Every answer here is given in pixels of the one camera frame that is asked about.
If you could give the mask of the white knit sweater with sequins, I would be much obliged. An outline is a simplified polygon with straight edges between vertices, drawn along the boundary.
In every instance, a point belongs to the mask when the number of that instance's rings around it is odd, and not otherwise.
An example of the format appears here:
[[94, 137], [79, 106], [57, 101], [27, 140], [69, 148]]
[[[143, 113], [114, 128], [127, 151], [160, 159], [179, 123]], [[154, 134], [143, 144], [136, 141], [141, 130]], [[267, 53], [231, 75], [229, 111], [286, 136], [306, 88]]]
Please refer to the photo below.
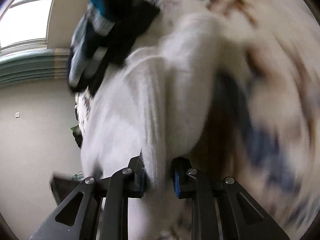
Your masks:
[[198, 142], [214, 73], [250, 31], [238, 12], [189, 14], [157, 43], [142, 40], [122, 70], [107, 71], [93, 99], [81, 163], [84, 175], [107, 177], [142, 156], [148, 189], [129, 201], [129, 239], [156, 239], [178, 219], [184, 204], [172, 190], [170, 163]]

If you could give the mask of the bright window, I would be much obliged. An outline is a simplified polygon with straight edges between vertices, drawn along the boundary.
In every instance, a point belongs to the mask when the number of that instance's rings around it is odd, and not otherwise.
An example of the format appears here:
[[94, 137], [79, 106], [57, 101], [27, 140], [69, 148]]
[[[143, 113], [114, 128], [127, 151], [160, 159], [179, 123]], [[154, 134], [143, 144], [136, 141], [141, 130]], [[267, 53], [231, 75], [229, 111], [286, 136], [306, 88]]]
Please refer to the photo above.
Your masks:
[[13, 0], [1, 16], [1, 48], [46, 42], [53, 0]]

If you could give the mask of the dark striped folded garment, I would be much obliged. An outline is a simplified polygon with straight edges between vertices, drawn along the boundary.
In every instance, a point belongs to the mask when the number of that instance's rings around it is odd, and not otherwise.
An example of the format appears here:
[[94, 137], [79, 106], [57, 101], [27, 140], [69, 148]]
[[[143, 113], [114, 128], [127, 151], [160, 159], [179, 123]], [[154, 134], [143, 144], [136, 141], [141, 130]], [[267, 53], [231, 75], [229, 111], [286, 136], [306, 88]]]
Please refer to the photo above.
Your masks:
[[94, 95], [109, 64], [120, 66], [136, 39], [144, 34], [160, 9], [145, 0], [89, 0], [71, 40], [67, 61], [73, 93]]

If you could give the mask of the floral cream bed blanket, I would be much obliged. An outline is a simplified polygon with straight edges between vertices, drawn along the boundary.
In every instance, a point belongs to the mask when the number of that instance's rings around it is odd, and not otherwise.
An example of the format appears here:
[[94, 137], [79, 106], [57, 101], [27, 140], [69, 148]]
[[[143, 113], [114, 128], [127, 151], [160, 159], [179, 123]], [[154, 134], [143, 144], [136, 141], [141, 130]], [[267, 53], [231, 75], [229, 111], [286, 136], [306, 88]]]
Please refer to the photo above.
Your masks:
[[[290, 239], [301, 239], [319, 211], [319, 25], [295, 0], [155, 2], [162, 13], [132, 52], [189, 14], [238, 12], [250, 23], [237, 54], [214, 73], [202, 134], [184, 155], [214, 178], [233, 176]], [[190, 238], [189, 204], [181, 201], [158, 238]]]

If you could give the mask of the teal striped curtain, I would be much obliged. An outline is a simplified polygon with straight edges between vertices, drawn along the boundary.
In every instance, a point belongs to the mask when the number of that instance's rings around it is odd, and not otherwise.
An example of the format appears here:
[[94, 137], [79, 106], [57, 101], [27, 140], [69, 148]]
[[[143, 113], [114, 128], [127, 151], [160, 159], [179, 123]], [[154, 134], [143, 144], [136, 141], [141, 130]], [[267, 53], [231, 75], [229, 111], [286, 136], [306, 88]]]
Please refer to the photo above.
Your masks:
[[37, 79], [64, 79], [68, 49], [31, 49], [1, 57], [1, 86]]

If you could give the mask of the black object on floor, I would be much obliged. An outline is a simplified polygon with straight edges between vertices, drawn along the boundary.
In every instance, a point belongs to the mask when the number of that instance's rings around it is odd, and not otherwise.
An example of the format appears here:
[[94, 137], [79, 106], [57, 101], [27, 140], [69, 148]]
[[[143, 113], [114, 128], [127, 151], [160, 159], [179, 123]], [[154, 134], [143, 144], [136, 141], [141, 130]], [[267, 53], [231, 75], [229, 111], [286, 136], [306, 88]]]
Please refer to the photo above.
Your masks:
[[76, 180], [63, 174], [53, 173], [49, 185], [56, 204], [60, 205], [81, 182], [82, 179]]

